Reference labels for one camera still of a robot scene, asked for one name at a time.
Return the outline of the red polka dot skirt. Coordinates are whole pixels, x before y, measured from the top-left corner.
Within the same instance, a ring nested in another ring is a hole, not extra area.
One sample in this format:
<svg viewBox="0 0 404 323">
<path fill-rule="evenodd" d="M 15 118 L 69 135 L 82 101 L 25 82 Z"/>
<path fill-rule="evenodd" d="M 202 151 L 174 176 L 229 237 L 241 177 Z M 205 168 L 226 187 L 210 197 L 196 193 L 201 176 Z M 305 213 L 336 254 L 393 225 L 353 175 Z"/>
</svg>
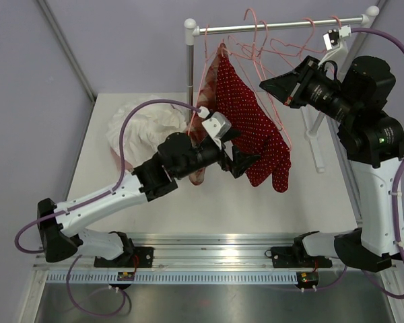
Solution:
<svg viewBox="0 0 404 323">
<path fill-rule="evenodd" d="M 246 170 L 250 184 L 257 187 L 271 177 L 275 191 L 287 191 L 292 166 L 289 147 L 225 55 L 220 56 L 217 69 L 215 108 L 240 131 L 233 145 L 243 153 L 260 156 Z"/>
</svg>

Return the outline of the pink hanger of red skirt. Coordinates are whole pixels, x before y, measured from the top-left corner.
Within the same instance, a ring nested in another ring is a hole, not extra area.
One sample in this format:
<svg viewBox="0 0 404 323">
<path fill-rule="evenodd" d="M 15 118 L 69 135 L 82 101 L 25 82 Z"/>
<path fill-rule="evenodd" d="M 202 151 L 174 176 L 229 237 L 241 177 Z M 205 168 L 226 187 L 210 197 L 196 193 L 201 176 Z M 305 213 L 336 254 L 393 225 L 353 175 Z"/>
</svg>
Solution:
<svg viewBox="0 0 404 323">
<path fill-rule="evenodd" d="M 223 40 L 226 43 L 228 54 L 236 60 L 241 73 L 248 83 L 249 88 L 255 94 L 258 104 L 277 127 L 281 137 L 286 142 L 288 150 L 291 151 L 293 148 L 293 143 L 288 130 L 283 124 L 277 106 L 274 103 L 273 98 L 266 92 L 263 92 L 259 87 L 260 82 L 267 79 L 267 75 L 265 73 L 266 71 L 271 76 L 273 76 L 273 74 L 263 66 L 255 43 L 241 43 L 232 34 L 228 34 L 227 38 L 223 38 Z"/>
</svg>

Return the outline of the pink hanger of white skirt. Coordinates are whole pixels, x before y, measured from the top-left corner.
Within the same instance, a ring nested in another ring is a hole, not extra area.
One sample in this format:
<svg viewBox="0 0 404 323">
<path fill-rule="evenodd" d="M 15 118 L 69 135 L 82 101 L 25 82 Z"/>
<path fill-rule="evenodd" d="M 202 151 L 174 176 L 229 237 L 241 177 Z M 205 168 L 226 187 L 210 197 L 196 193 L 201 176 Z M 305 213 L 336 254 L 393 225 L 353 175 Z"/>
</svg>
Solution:
<svg viewBox="0 0 404 323">
<path fill-rule="evenodd" d="M 252 44 L 253 42 L 255 43 L 255 46 L 256 46 L 257 50 L 259 51 L 259 55 L 260 55 L 260 58 L 261 58 L 262 57 L 262 50 L 264 49 L 264 45 L 265 45 L 265 43 L 267 41 L 267 37 L 269 35 L 269 30 L 267 28 L 266 22 L 264 20 L 258 20 L 254 9 L 251 8 L 251 7 L 249 7 L 245 11 L 243 20 L 245 21 L 247 19 L 247 16 L 250 15 L 250 14 L 252 15 L 252 19 L 253 19 L 254 24 L 250 25 L 250 28 L 248 30 L 249 32 L 253 32 L 252 41 L 249 44 Z M 264 35 L 263 42 L 262 42 L 261 46 L 258 48 L 257 47 L 257 40 L 258 40 L 258 31 L 259 31 L 258 25 L 259 24 L 262 25 L 262 30 L 265 31 L 265 35 Z"/>
</svg>

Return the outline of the pink skirt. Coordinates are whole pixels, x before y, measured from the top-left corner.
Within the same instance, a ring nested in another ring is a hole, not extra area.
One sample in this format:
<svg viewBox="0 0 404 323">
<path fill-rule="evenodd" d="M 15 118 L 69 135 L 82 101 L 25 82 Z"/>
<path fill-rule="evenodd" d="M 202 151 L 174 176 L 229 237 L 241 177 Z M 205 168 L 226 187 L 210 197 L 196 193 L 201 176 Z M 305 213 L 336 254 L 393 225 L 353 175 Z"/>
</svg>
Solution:
<svg viewBox="0 0 404 323">
<path fill-rule="evenodd" d="M 120 155 L 112 148 L 110 148 L 110 153 L 114 160 L 117 170 L 121 171 L 122 163 L 121 163 Z M 127 171 L 127 172 L 133 171 L 133 166 L 127 160 L 124 161 L 124 168 L 125 168 L 125 171 Z"/>
</svg>

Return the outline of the pink hanger of floral skirt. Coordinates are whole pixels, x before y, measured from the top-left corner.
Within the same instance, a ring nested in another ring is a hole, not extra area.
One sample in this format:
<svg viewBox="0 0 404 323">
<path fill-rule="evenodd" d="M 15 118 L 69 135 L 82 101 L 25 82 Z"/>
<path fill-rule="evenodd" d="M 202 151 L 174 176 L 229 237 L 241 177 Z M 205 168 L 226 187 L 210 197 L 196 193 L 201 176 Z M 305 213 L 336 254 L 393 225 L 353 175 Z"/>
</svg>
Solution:
<svg viewBox="0 0 404 323">
<path fill-rule="evenodd" d="M 341 33 L 341 28 L 342 28 L 342 23 L 341 20 L 336 16 L 336 15 L 331 15 L 330 18 L 335 20 L 337 22 L 337 27 L 332 28 L 328 31 L 329 35 L 329 40 L 331 44 L 338 42 L 340 39 L 340 33 Z"/>
</svg>

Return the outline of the white skirt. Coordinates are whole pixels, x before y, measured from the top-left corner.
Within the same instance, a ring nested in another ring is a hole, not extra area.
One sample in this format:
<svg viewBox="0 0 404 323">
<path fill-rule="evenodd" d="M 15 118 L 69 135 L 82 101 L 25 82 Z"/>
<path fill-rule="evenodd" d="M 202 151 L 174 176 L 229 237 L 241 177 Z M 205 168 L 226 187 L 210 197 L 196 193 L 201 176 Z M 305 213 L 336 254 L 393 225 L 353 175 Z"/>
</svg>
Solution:
<svg viewBox="0 0 404 323">
<path fill-rule="evenodd" d="M 123 144 L 120 145 L 121 127 L 128 114 L 138 105 L 158 98 L 154 95 L 144 95 L 129 100 L 121 104 L 108 122 L 106 139 L 110 148 L 120 155 L 122 146 L 125 160 L 133 167 L 140 166 L 150 159 L 168 135 L 183 132 L 187 127 L 186 108 L 168 103 L 152 104 L 142 108 L 130 119 L 124 132 Z"/>
</svg>

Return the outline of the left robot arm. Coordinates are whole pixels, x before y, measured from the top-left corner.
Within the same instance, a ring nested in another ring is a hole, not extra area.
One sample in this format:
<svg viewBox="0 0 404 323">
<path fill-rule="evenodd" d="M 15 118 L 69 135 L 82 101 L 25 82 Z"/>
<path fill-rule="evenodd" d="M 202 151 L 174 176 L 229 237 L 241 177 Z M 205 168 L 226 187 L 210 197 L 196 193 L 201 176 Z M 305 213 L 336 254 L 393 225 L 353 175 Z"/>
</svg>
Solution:
<svg viewBox="0 0 404 323">
<path fill-rule="evenodd" d="M 55 263 L 73 256 L 93 256 L 97 266 L 136 265 L 136 247 L 127 234 L 93 231 L 88 226 L 123 209 L 163 197 L 178 188 L 178 180 L 212 164 L 239 178 L 260 157 L 237 147 L 228 155 L 223 141 L 206 137 L 193 145 L 188 135 L 173 133 L 151 159 L 124 173 L 115 185 L 74 201 L 40 201 L 38 231 L 45 259 Z"/>
</svg>

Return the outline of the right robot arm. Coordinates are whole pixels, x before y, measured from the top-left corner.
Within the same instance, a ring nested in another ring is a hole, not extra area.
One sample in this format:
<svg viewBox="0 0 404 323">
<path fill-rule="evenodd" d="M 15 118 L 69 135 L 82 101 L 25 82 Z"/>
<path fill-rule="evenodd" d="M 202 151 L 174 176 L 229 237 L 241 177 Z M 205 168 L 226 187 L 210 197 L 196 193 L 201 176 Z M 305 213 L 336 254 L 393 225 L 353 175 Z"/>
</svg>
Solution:
<svg viewBox="0 0 404 323">
<path fill-rule="evenodd" d="M 360 56 L 342 81 L 329 78 L 324 63 L 306 57 L 289 73 L 260 83 L 261 89 L 285 106 L 312 106 L 337 122 L 337 136 L 360 194 L 361 227 L 296 237 L 292 258 L 298 266 L 324 256 L 377 273 L 404 259 L 403 218 L 393 211 L 392 201 L 395 175 L 404 160 L 404 131 L 383 110 L 395 82 L 386 61 Z"/>
</svg>

